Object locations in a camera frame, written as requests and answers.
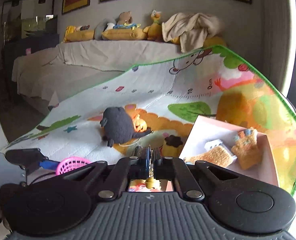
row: pink plastic basket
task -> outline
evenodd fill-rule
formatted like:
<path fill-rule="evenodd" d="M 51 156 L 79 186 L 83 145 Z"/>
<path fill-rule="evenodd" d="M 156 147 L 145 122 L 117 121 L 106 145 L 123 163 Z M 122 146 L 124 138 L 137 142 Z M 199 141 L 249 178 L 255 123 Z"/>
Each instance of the pink plastic basket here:
<path fill-rule="evenodd" d="M 64 159 L 61 163 L 59 163 L 57 169 L 56 169 L 56 175 L 60 175 L 63 173 L 66 173 L 68 171 L 72 171 L 75 169 L 78 169 L 82 166 L 86 166 L 87 164 L 90 164 L 91 161 L 80 158 L 80 157 L 69 157 Z"/>

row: orange pumpkin toy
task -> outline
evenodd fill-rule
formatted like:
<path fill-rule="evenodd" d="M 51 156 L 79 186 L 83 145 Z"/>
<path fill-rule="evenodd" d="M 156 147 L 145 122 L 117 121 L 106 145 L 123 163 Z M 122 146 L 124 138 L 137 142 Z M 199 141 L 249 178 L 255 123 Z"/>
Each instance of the orange pumpkin toy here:
<path fill-rule="evenodd" d="M 140 115 L 137 114 L 133 119 L 133 127 L 134 130 L 136 132 L 144 132 L 145 130 L 147 130 L 147 123 L 145 122 L 145 120 L 140 119 Z"/>

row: white small box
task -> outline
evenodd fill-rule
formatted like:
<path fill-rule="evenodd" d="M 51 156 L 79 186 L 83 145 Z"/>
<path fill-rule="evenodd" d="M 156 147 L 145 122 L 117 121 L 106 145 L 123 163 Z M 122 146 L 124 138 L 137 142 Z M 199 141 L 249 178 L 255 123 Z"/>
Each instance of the white small box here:
<path fill-rule="evenodd" d="M 223 141 L 221 141 L 220 139 L 217 140 L 213 140 L 213 141 L 209 141 L 205 143 L 205 149 L 206 151 L 211 150 L 212 148 L 216 147 L 216 146 L 221 146 L 223 147 L 232 157 L 232 163 L 234 163 L 237 160 L 237 156 L 234 155 L 231 150 L 228 149 L 228 147 L 224 144 Z"/>

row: ribbed gray surface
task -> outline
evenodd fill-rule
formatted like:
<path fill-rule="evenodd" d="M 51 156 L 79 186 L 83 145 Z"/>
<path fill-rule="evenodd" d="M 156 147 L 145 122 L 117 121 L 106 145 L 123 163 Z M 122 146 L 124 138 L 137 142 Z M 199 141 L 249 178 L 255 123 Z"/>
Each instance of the ribbed gray surface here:
<path fill-rule="evenodd" d="M 117 201 L 99 204 L 90 219 L 60 236 L 34 238 L 14 233 L 9 239 L 294 240 L 287 232 L 264 237 L 232 233 L 214 222 L 203 205 L 184 201 L 176 192 L 126 192 Z"/>

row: fish tank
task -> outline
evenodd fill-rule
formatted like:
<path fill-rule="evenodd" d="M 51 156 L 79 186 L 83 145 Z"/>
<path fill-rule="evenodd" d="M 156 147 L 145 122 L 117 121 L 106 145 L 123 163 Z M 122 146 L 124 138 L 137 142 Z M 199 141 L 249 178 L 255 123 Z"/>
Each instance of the fish tank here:
<path fill-rule="evenodd" d="M 58 16 L 45 15 L 3 23 L 4 44 L 27 37 L 57 33 Z"/>
<path fill-rule="evenodd" d="M 58 16 L 53 9 L 54 0 L 4 1 L 1 14 L 3 44 L 57 33 Z"/>

